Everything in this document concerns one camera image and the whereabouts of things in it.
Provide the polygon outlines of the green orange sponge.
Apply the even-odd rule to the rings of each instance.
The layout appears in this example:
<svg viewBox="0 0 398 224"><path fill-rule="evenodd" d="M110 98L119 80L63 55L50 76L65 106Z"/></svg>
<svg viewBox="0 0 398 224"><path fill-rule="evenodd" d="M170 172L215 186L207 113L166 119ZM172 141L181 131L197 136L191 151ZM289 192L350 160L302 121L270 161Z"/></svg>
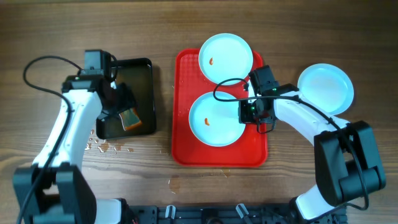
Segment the green orange sponge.
<svg viewBox="0 0 398 224"><path fill-rule="evenodd" d="M134 129L142 124L135 108L130 108L122 113L119 113L122 122L123 130L128 131Z"/></svg>

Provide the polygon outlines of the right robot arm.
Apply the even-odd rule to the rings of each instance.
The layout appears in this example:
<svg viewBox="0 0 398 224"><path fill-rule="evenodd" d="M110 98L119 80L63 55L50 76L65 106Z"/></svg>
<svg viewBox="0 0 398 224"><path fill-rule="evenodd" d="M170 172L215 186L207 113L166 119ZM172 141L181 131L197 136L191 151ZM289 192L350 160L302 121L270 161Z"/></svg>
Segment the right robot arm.
<svg viewBox="0 0 398 224"><path fill-rule="evenodd" d="M314 147L316 184L289 202L289 223L337 220L346 207L367 210L369 194L386 186L374 133L364 121L350 123L311 103L292 84L260 85L254 97L239 101L243 123L283 121Z"/></svg>

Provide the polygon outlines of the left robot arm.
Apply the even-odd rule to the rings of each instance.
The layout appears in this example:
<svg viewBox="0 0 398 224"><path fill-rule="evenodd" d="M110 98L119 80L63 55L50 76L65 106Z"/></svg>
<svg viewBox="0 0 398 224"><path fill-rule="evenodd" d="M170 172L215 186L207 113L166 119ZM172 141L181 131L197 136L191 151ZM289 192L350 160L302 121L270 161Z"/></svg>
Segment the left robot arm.
<svg viewBox="0 0 398 224"><path fill-rule="evenodd" d="M70 76L58 96L63 101L46 145L30 168L14 173L17 222L131 223L134 213L126 201L97 199L81 166L91 125L132 108L132 91L100 75Z"/></svg>

